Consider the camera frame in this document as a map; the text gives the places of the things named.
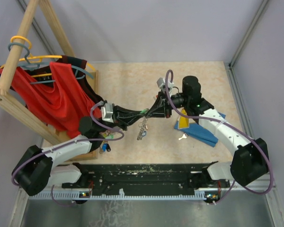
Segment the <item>steel key ring disc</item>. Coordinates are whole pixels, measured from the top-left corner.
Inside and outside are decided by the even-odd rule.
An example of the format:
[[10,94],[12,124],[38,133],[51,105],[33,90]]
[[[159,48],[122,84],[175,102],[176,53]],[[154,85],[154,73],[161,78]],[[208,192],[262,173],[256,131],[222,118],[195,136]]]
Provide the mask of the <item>steel key ring disc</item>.
[[148,119],[146,117],[143,117],[142,122],[139,124],[140,130],[137,136],[137,140],[142,140],[144,138],[142,137],[142,133],[148,130],[147,122],[148,122]]

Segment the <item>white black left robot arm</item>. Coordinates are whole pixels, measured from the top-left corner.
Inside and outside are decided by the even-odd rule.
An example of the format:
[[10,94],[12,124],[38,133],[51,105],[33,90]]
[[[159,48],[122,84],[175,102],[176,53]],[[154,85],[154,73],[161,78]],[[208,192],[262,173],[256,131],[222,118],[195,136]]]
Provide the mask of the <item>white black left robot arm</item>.
[[123,137],[128,126],[145,117],[147,112],[147,109],[134,111],[99,102],[91,108],[89,116],[81,118],[78,136],[51,147],[30,146],[12,171],[12,183],[29,196],[37,195],[47,186],[63,183],[86,186],[89,176],[77,164],[65,166],[63,163],[98,149],[105,140],[112,141],[113,138],[103,135],[107,131]]

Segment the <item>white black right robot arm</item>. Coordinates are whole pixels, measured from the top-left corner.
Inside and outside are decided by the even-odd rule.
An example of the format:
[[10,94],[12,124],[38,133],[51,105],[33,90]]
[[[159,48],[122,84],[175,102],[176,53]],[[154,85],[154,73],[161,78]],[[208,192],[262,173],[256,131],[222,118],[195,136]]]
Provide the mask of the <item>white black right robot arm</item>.
[[147,117],[169,118],[173,109],[183,108],[198,125],[210,131],[231,153],[231,162],[216,162],[209,165],[202,175],[202,182],[213,187],[219,180],[234,180],[247,186],[269,171],[266,142],[252,139],[237,131],[220,113],[202,97],[201,85],[195,76],[182,80],[181,93],[172,95],[174,84],[164,78],[157,80],[160,92]]

